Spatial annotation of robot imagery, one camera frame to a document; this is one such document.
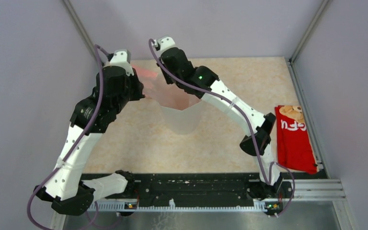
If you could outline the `right aluminium frame post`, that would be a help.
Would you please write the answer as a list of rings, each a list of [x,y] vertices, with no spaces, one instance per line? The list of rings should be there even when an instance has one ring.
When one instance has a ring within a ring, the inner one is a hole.
[[[302,38],[300,39],[297,47],[295,48],[292,56],[288,59],[290,65],[294,65],[298,58],[301,55],[301,52],[303,51],[304,47],[308,43],[310,37],[314,33],[316,27],[318,26],[320,20],[322,19],[323,15],[329,8],[329,5],[332,3],[332,0],[322,0],[321,4],[319,5],[316,13],[314,14],[311,22],[309,23],[305,33],[303,34]]]

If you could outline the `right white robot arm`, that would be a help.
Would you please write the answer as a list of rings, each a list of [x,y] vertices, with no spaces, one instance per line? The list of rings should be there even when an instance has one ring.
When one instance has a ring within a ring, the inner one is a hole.
[[[279,194],[280,172],[274,165],[270,146],[276,116],[253,109],[236,96],[210,68],[194,67],[185,52],[177,47],[161,49],[157,64],[168,84],[175,84],[187,94],[215,106],[244,130],[245,136],[239,146],[257,160],[263,194],[267,197]]]

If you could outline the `translucent pink trash bag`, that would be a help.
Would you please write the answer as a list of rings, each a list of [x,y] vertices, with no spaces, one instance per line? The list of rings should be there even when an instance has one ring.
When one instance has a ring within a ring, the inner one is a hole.
[[[187,93],[178,88],[175,84],[167,84],[164,75],[161,72],[154,80],[141,79],[138,77],[139,81],[143,84],[143,94],[148,99],[153,99],[158,103],[164,102],[167,98],[174,98]]]

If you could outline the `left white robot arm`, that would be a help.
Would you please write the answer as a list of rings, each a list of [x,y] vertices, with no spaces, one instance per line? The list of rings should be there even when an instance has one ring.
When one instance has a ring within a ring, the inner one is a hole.
[[[59,214],[79,216],[102,198],[134,193],[133,174],[123,170],[105,177],[83,180],[88,158],[108,126],[130,101],[144,98],[143,84],[135,69],[103,67],[96,75],[90,96],[79,101],[70,118],[65,145],[57,159],[56,173],[37,191],[37,197],[51,203]]]

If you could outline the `aluminium front rail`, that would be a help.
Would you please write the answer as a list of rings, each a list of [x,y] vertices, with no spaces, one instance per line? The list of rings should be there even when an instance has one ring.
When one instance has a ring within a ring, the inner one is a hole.
[[[136,174],[120,195],[80,216],[54,214],[56,230],[356,230],[338,179],[283,175],[260,199],[255,173]]]

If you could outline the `white octagonal trash bin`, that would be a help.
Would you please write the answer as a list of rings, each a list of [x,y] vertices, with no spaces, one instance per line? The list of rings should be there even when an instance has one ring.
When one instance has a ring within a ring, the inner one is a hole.
[[[188,94],[167,98],[159,105],[165,124],[179,135],[187,135],[195,131],[204,108],[199,98]]]

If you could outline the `red snack package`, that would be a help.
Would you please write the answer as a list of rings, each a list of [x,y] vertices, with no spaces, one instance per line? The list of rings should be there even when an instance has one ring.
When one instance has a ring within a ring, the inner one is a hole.
[[[278,163],[289,169],[316,174],[318,165],[301,106],[278,105],[275,113]]]

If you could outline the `left aluminium frame post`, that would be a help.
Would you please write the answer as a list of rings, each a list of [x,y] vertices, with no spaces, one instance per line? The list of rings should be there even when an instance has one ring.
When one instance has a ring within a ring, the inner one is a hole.
[[[95,56],[95,47],[92,39],[90,38],[89,34],[87,33],[85,26],[83,25],[82,21],[80,20],[76,10],[74,9],[73,4],[70,0],[62,0],[63,7],[67,11],[71,21],[74,24],[78,34],[80,35],[82,41],[84,42],[87,50],[89,51],[90,55],[92,56],[93,60],[96,60]]]

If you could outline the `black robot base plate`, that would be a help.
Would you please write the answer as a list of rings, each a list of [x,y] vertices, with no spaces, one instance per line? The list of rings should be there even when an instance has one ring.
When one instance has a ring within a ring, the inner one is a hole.
[[[258,201],[286,201],[291,182],[264,186],[257,173],[134,173],[126,190],[108,199],[134,199],[140,207],[251,207]]]

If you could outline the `aluminium frame post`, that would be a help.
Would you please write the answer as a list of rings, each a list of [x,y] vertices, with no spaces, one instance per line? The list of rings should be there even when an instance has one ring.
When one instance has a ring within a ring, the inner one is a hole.
[[[67,11],[71,21],[74,24],[78,34],[80,35],[82,41],[84,42],[87,50],[89,51],[90,55],[92,56],[93,60],[96,60],[95,56],[95,47],[92,39],[90,38],[89,34],[87,33],[85,26],[83,25],[82,21],[80,20],[76,10],[74,9],[73,4],[70,0],[62,0],[63,7]]]
[[[332,3],[332,0],[322,0],[321,4],[319,5],[316,13],[314,14],[311,22],[309,23],[305,33],[303,34],[302,38],[300,39],[297,47],[295,48],[292,56],[288,59],[290,65],[294,65],[298,58],[301,55],[301,52],[303,51],[304,47],[308,43],[310,37],[314,33],[316,27],[318,26],[320,20],[322,19],[323,15],[329,8],[329,5]]]

